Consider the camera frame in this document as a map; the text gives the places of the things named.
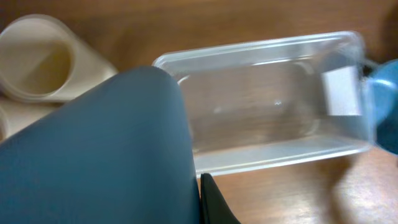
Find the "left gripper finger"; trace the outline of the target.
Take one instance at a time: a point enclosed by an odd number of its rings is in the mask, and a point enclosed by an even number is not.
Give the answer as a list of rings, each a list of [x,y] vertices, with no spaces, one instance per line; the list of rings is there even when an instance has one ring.
[[[210,174],[200,178],[201,217],[204,224],[240,224]]]

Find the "blue cup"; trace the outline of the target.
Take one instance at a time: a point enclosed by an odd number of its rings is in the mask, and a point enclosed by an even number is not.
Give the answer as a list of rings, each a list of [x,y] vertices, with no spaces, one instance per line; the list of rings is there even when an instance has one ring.
[[[2,223],[200,223],[177,82],[120,73],[1,144]]]

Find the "cream cup back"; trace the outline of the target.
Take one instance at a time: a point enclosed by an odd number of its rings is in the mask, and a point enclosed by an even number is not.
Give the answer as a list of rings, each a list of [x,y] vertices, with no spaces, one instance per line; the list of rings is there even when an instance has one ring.
[[[1,32],[1,90],[19,101],[70,101],[118,73],[60,20],[31,14]]]

